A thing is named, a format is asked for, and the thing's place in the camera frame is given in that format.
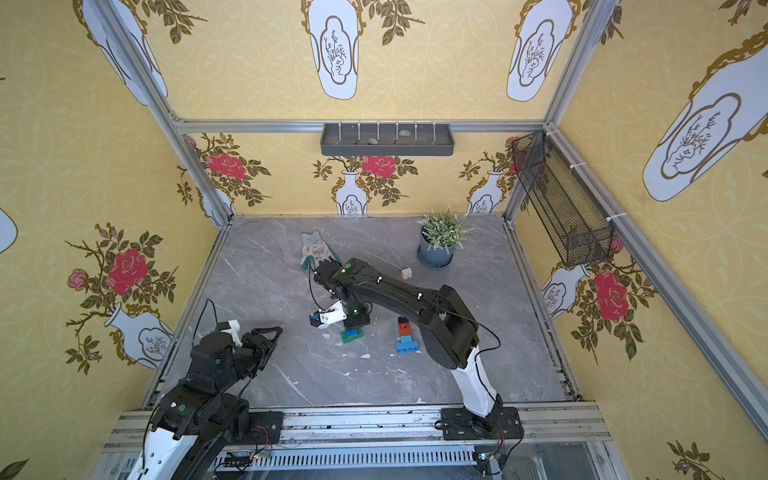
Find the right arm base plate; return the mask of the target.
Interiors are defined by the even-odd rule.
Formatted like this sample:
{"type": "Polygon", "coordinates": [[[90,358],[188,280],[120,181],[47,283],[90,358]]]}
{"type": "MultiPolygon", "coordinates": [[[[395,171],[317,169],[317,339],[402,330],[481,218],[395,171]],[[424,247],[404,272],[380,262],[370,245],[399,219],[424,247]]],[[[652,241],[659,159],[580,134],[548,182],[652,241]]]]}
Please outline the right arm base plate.
{"type": "Polygon", "coordinates": [[[487,417],[476,415],[466,408],[444,408],[435,422],[444,440],[518,440],[524,437],[524,428],[518,410],[497,406],[487,417]]]}

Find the light blue 2x4 brick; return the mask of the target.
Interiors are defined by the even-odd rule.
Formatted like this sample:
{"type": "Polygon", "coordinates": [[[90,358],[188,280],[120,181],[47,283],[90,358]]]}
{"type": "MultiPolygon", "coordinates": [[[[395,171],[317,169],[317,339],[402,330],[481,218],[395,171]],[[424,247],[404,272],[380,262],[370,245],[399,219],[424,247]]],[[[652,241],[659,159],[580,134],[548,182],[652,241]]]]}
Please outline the light blue 2x4 brick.
{"type": "Polygon", "coordinates": [[[419,343],[415,340],[399,340],[396,342],[396,351],[398,354],[417,352],[419,350],[419,343]]]}

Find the green 2x4 brick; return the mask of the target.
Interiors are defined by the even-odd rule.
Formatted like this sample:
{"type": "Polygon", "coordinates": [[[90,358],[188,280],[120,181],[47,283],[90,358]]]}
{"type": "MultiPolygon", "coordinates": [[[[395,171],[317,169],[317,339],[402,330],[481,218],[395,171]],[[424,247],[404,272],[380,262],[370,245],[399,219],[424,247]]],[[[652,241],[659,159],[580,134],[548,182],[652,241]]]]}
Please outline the green 2x4 brick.
{"type": "Polygon", "coordinates": [[[347,336],[344,332],[341,333],[341,339],[344,344],[350,343],[352,341],[358,340],[364,336],[364,332],[362,329],[358,329],[360,332],[357,335],[347,336]]]}

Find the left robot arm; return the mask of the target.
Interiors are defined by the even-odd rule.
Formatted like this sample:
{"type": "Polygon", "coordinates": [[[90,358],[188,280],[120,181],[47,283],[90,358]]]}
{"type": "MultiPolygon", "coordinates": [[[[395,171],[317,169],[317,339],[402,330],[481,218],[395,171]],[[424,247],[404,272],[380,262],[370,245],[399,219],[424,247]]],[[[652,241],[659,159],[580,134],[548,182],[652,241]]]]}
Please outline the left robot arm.
{"type": "Polygon", "coordinates": [[[220,322],[195,344],[187,374],[152,412],[129,477],[200,479],[228,445],[272,451],[284,414],[252,412],[243,394],[229,389],[265,369],[282,333],[268,327],[241,334],[238,322],[220,322]]]}

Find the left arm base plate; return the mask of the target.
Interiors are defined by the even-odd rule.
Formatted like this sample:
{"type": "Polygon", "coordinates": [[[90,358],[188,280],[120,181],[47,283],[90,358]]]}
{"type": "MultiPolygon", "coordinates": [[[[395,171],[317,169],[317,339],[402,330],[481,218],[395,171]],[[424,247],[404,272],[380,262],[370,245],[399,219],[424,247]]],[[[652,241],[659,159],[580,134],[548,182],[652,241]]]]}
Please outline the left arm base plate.
{"type": "Polygon", "coordinates": [[[242,412],[235,416],[230,445],[274,446],[280,442],[282,411],[242,412]]]}

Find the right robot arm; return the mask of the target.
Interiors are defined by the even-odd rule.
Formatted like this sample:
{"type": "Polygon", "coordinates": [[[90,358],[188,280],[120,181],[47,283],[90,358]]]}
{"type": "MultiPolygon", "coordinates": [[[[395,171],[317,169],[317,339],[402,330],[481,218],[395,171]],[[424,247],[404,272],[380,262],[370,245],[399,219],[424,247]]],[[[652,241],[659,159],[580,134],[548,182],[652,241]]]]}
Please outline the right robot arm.
{"type": "Polygon", "coordinates": [[[359,329],[370,323],[376,305],[405,318],[419,328],[426,353],[452,372],[464,408],[479,418],[489,417],[496,393],[478,358],[478,324],[452,287],[417,287],[357,258],[346,263],[324,260],[312,280],[335,300],[331,307],[310,315],[312,326],[341,323],[347,330],[359,329]]]}

